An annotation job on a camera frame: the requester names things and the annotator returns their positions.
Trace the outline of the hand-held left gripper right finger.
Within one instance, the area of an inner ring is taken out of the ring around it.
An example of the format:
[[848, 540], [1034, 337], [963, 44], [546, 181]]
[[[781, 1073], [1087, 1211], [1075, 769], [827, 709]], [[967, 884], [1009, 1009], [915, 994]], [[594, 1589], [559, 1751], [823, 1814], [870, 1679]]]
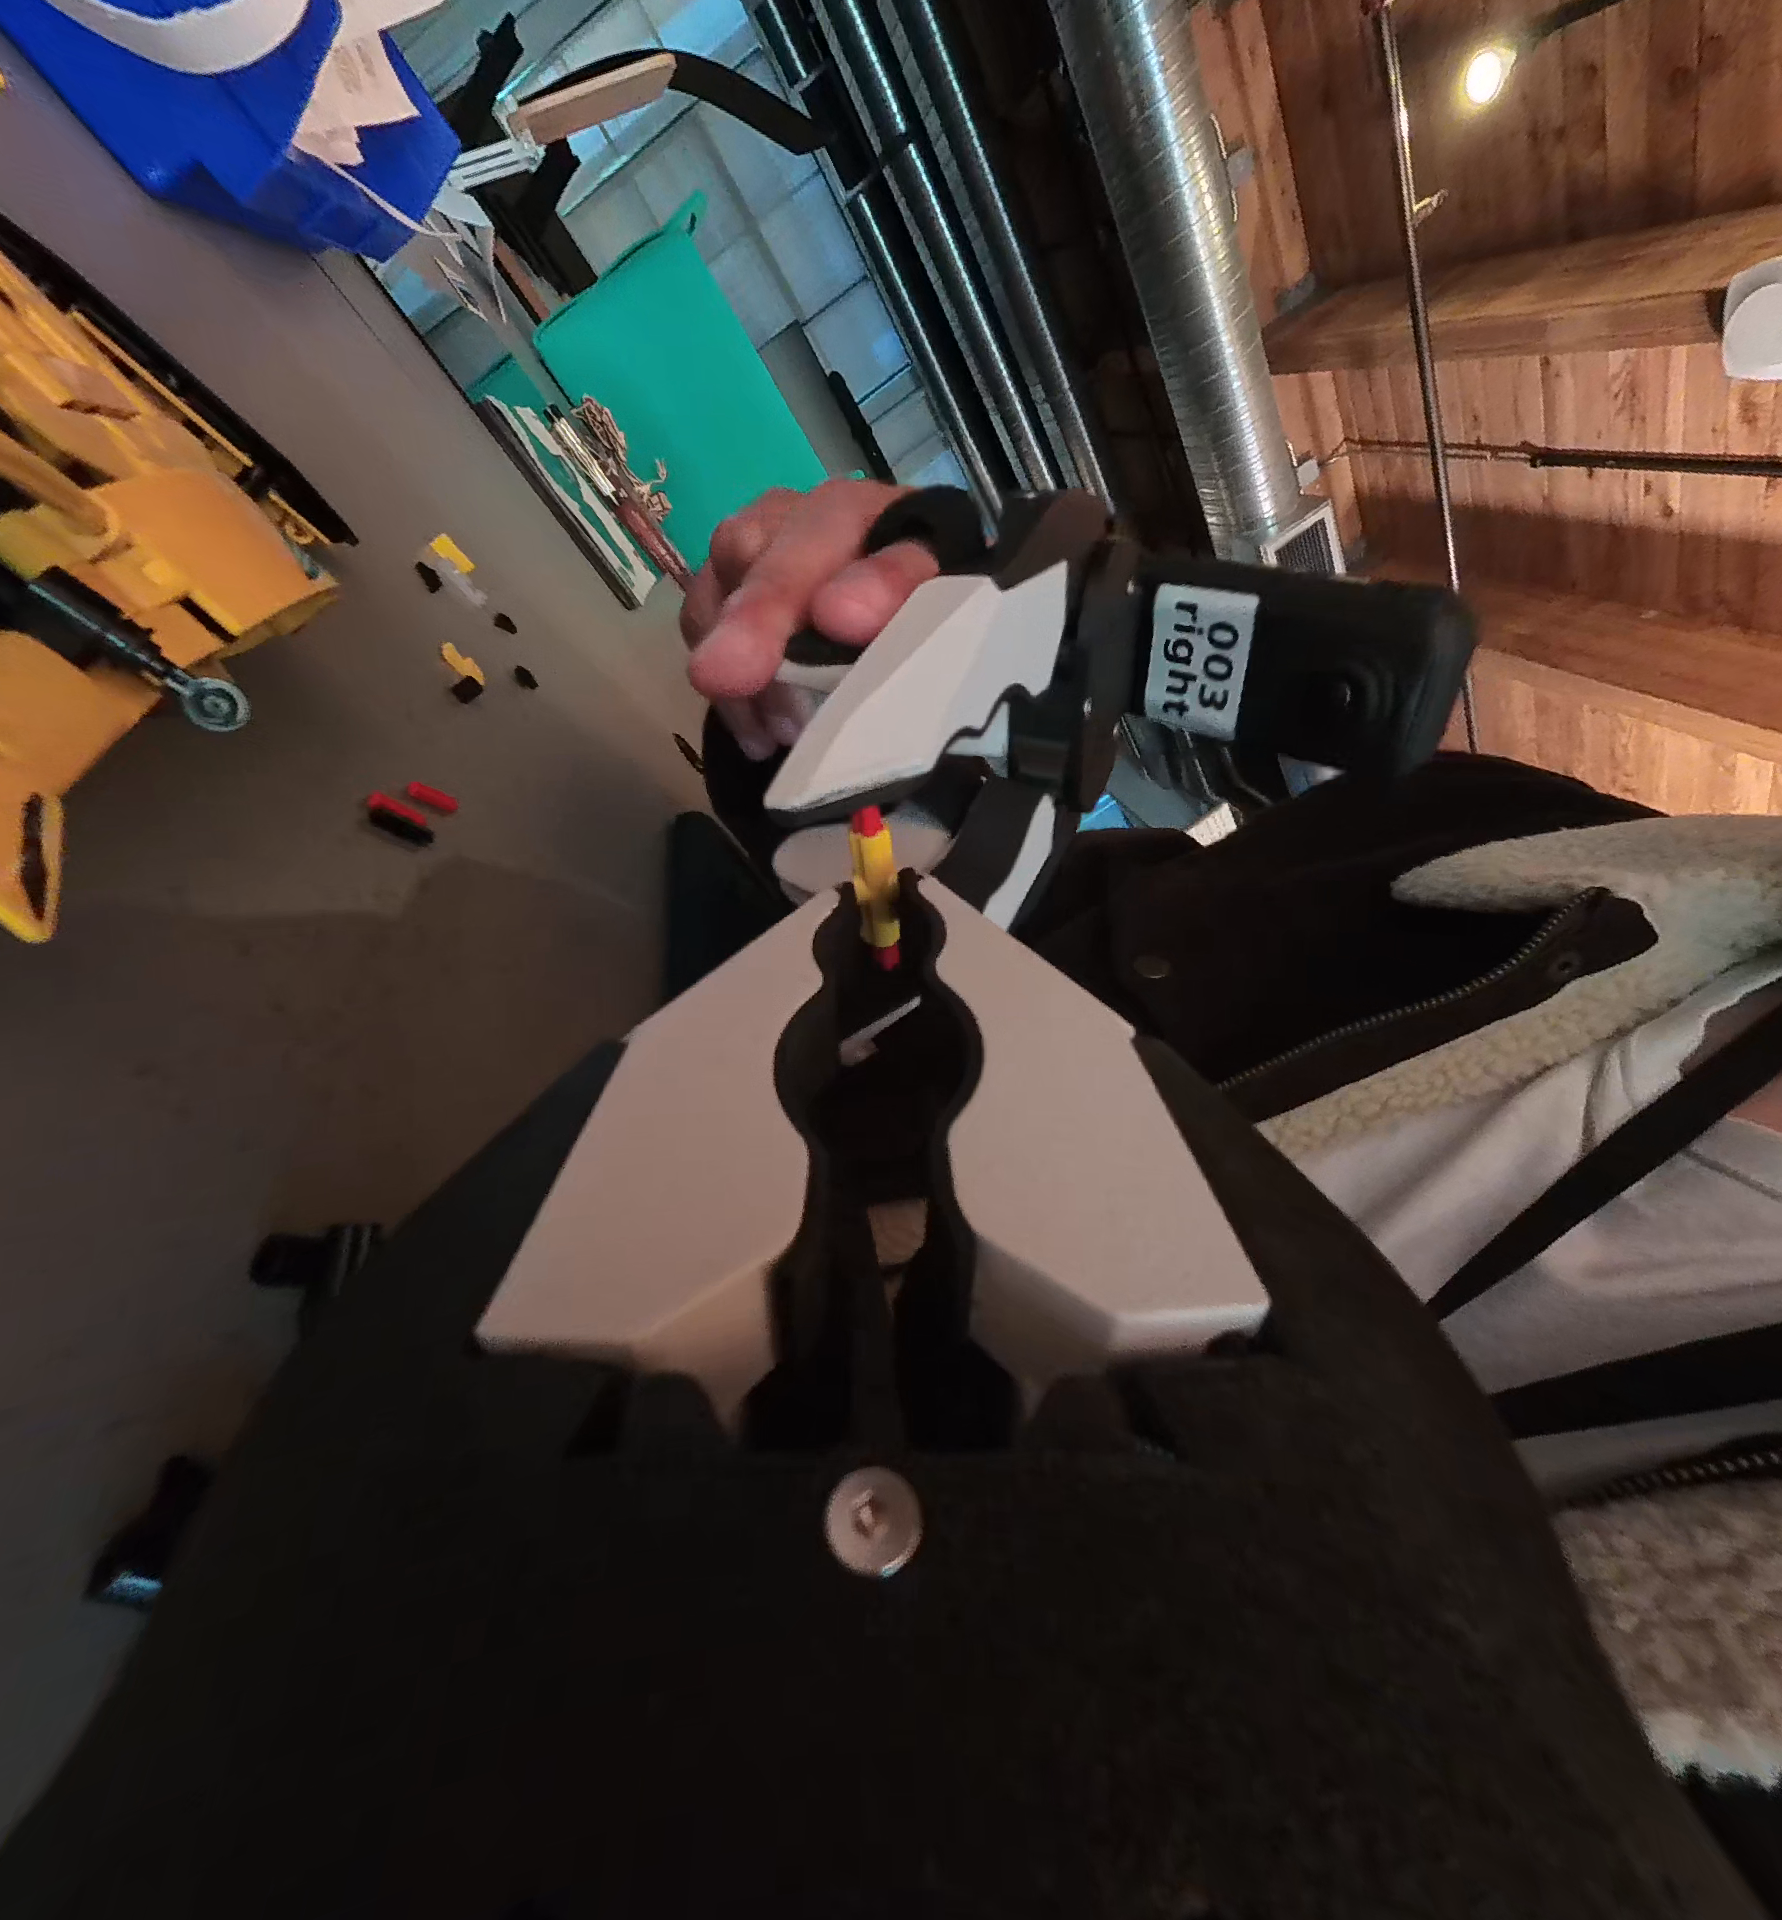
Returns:
[[1004, 1448], [1058, 1380], [1259, 1332], [1268, 1293], [1133, 1027], [934, 879], [905, 907], [963, 1045], [898, 1294], [909, 1440]]

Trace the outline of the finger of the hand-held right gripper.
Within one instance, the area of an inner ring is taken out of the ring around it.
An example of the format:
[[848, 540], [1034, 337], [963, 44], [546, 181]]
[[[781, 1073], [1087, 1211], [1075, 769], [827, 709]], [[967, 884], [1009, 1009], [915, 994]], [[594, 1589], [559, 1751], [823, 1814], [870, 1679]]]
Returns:
[[776, 804], [776, 879], [802, 901], [848, 881], [870, 933], [898, 929], [901, 879], [931, 879], [1015, 933], [1058, 861], [1058, 793], [948, 755], [888, 800]]
[[1031, 747], [1026, 719], [1009, 715], [1054, 688], [1069, 590], [1073, 576], [1005, 590], [987, 576], [941, 576], [915, 590], [784, 754], [760, 798], [766, 819], [844, 823], [895, 809], [949, 755], [993, 750], [1009, 775], [1090, 804], [1087, 715], [1048, 719], [1048, 747]]

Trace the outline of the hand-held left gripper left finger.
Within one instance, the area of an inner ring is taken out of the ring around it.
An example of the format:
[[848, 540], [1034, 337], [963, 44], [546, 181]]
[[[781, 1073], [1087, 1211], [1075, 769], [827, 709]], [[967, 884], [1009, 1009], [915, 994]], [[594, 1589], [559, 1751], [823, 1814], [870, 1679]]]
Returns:
[[805, 1216], [808, 1147], [776, 1061], [824, 990], [813, 943], [827, 926], [855, 940], [848, 887], [628, 1032], [474, 1322], [484, 1352], [677, 1376], [738, 1426], [777, 1361], [766, 1283]]

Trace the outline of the person's right hand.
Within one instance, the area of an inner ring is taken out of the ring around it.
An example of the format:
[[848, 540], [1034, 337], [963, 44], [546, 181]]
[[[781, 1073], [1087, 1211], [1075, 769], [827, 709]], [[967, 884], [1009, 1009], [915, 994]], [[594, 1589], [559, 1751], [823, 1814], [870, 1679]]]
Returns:
[[687, 677], [751, 762], [792, 747], [805, 729], [805, 695], [777, 680], [795, 633], [863, 647], [936, 579], [919, 543], [863, 549], [901, 499], [895, 484], [830, 477], [808, 491], [760, 491], [713, 529], [680, 604]]

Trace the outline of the white vent grille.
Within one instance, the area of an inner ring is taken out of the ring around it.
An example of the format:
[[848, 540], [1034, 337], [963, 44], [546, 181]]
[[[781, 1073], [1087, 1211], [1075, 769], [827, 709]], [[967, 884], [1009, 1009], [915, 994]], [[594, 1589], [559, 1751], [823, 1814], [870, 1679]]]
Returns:
[[1337, 509], [1327, 498], [1300, 499], [1305, 509], [1284, 529], [1259, 540], [1259, 563], [1298, 576], [1343, 579], [1350, 573]]

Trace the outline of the brown wooden model kit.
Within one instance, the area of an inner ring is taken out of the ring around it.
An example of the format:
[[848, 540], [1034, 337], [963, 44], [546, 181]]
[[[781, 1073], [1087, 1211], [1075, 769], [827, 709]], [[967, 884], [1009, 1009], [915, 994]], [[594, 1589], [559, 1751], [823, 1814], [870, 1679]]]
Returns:
[[598, 499], [638, 558], [674, 590], [689, 590], [692, 568], [666, 533], [671, 506], [664, 461], [655, 459], [648, 476], [642, 476], [631, 461], [621, 424], [594, 398], [584, 398], [570, 413], [553, 405], [546, 416], [553, 441], [581, 477], [594, 487]]

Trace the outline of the teal plastic board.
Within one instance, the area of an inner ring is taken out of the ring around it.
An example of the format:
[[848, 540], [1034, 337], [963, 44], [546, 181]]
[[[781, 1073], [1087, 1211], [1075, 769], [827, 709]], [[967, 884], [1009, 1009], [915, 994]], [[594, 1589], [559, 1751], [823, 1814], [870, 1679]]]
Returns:
[[664, 466], [664, 533], [692, 568], [760, 491], [808, 491], [827, 476], [696, 252], [706, 209], [689, 195], [532, 330], [556, 387], [616, 420], [631, 466]]

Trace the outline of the pile of small mixed bricks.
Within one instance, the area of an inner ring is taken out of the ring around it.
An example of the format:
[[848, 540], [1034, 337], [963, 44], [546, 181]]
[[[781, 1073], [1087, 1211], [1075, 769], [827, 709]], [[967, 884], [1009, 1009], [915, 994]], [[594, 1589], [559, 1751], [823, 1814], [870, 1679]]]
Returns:
[[[484, 569], [446, 533], [428, 540], [410, 561], [420, 604], [436, 620], [434, 636], [413, 636], [413, 655], [428, 686], [443, 699], [443, 712], [468, 715], [506, 693], [535, 693], [538, 677], [519, 659], [519, 620], [506, 594], [488, 586]], [[460, 775], [443, 762], [439, 775], [425, 772], [423, 755], [409, 775], [385, 781], [364, 795], [364, 826], [409, 851], [428, 851], [439, 830], [455, 819], [464, 788]]]

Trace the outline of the white shirt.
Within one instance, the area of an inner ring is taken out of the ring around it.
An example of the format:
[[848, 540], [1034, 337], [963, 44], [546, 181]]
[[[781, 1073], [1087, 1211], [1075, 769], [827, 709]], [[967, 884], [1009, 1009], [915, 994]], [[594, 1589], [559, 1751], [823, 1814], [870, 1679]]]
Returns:
[[[1422, 1300], [1586, 1147], [1782, 1007], [1761, 952], [1508, 1091], [1298, 1154]], [[1782, 1094], [1743, 1098], [1525, 1269], [1444, 1316], [1528, 1477], [1553, 1498], [1782, 1446]]]

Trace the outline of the blue plastic bin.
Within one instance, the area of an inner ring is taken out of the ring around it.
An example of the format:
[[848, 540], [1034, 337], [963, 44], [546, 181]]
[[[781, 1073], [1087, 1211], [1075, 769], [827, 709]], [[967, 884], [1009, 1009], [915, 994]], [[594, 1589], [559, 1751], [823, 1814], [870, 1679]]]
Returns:
[[[367, 12], [343, 3], [339, 24]], [[373, 133], [364, 140], [364, 160], [352, 173], [310, 160], [331, 181], [331, 197], [342, 216], [350, 216], [364, 240], [336, 240], [348, 252], [389, 255], [400, 248], [400, 233], [425, 231], [425, 216], [442, 197], [460, 140], [430, 99], [425, 113], [400, 133]]]
[[[199, 3], [118, 5], [171, 13]], [[242, 73], [188, 78], [99, 42], [50, 3], [0, 3], [0, 30], [142, 188], [275, 233], [300, 227], [310, 204], [289, 133], [339, 16], [339, 3], [307, 3], [277, 52]]]

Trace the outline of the yellow toy brick car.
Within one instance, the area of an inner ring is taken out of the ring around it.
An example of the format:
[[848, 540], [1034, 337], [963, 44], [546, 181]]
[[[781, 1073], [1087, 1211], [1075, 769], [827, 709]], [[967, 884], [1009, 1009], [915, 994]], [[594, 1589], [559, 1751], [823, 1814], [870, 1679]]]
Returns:
[[61, 915], [64, 798], [154, 709], [246, 726], [231, 659], [336, 599], [328, 506], [0, 216], [0, 932]]

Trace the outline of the small printed paper sheet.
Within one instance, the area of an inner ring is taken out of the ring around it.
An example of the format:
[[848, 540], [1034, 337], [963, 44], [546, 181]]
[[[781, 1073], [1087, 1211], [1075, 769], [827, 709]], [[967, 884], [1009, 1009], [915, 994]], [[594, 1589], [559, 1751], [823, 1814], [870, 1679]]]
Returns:
[[367, 163], [367, 137], [400, 133], [425, 113], [428, 91], [393, 42], [400, 23], [403, 13], [352, 13], [339, 24], [289, 133], [291, 152], [352, 173]]

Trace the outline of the white paper strip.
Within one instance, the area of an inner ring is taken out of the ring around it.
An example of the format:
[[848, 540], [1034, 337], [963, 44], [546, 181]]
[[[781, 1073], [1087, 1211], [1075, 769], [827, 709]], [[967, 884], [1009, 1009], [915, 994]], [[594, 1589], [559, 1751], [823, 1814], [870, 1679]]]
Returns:
[[99, 42], [164, 73], [220, 78], [277, 52], [307, 3], [199, 3], [171, 13], [139, 13], [117, 3], [50, 3]]

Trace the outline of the silver ventilation duct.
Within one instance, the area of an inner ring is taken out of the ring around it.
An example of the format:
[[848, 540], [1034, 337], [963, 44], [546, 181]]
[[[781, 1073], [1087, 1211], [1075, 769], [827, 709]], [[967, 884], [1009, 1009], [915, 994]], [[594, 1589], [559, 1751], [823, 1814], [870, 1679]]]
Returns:
[[1200, 522], [1219, 558], [1259, 563], [1259, 540], [1316, 495], [1275, 404], [1188, 5], [1051, 3], [1051, 24]]

